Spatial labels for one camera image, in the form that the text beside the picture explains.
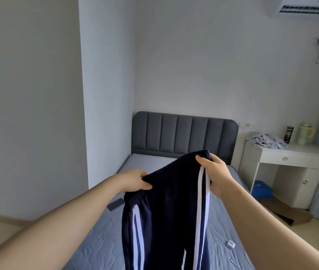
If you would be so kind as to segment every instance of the bed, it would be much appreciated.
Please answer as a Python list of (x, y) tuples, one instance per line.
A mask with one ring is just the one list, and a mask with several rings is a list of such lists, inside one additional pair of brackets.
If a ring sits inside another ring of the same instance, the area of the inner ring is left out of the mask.
[[(230, 165), (238, 125), (229, 119), (192, 117), (151, 112), (136, 113), (132, 121), (132, 155), (120, 172), (141, 168), (154, 172), (188, 152), (208, 149), (227, 163), (233, 178), (244, 188)], [(119, 194), (112, 201), (123, 197)], [(105, 209), (63, 270), (123, 270), (121, 227), (123, 206)], [(207, 236), (211, 269), (254, 269), (228, 213), (211, 194)], [(232, 240), (234, 250), (226, 247)]]

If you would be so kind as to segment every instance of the brown cardboard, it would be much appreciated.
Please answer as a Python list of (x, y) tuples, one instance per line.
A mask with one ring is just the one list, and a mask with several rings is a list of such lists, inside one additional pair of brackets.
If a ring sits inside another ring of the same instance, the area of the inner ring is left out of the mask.
[(309, 212), (292, 208), (274, 196), (271, 198), (261, 198), (259, 201), (290, 226), (304, 224), (313, 219), (313, 215)]

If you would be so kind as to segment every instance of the person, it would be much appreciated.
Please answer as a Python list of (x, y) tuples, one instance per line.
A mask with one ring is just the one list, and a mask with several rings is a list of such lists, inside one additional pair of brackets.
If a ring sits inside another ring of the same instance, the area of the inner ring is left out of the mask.
[[(319, 269), (319, 252), (279, 222), (231, 176), (215, 155), (196, 156), (212, 181), (254, 267)], [(135, 169), (113, 175), (36, 220), (0, 245), (0, 270), (61, 270), (99, 219), (110, 200), (125, 191), (149, 190)]]

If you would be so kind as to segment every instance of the mattress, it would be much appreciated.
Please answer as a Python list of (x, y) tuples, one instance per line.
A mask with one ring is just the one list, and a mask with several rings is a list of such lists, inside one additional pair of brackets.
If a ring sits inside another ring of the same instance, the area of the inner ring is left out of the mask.
[[(174, 160), (175, 158), (132, 154), (120, 172), (141, 168), (152, 173)], [(228, 168), (233, 178), (243, 186), (235, 169), (231, 166)], [(63, 270), (125, 269), (121, 238), (122, 211), (123, 205), (112, 212), (106, 208)], [(207, 238), (211, 270), (254, 269), (222, 201), (213, 194), (209, 205)], [(235, 242), (234, 250), (226, 247), (229, 240)]]

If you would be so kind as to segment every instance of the black smartphone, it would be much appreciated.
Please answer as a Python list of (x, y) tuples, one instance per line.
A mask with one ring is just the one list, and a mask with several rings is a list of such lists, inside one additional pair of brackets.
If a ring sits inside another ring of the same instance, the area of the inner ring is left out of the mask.
[(116, 208), (120, 207), (122, 204), (125, 204), (125, 200), (120, 198), (120, 199), (108, 204), (107, 208), (109, 209), (109, 211), (114, 211)]

